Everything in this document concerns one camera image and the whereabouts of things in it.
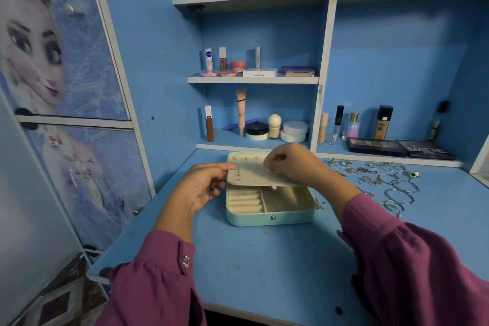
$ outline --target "purple sleeve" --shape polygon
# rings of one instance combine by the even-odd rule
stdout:
[[[113,269],[112,294],[96,325],[207,325],[194,286],[194,251],[174,234],[150,232],[134,261]]]
[[[443,237],[363,193],[346,206],[341,226],[357,260],[351,284],[382,325],[489,324],[489,282],[465,268]]]

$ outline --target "cartoon eye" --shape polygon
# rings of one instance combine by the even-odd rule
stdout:
[[[28,55],[32,53],[32,47],[30,45],[29,38],[23,32],[16,30],[12,27],[7,29],[10,39],[14,44],[22,51],[25,51]]]
[[[47,60],[55,65],[61,64],[61,48],[56,41],[50,41],[46,44]]]

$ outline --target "elsa cartoon image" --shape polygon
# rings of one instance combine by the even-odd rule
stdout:
[[[0,0],[0,70],[10,96],[33,114],[54,115],[67,74],[53,0]],[[106,249],[131,218],[124,198],[87,143],[38,125],[41,158],[84,244]]]

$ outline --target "shirt cuff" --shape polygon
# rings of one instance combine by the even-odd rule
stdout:
[[[402,220],[390,215],[367,194],[355,196],[343,210],[341,227],[343,233],[368,260],[372,251]]]
[[[194,265],[195,246],[164,230],[151,231],[135,261],[156,262],[169,272],[186,275]]]

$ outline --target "person's right hand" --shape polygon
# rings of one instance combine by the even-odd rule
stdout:
[[[263,164],[271,171],[279,171],[294,182],[313,188],[328,168],[298,143],[279,145],[266,156]]]

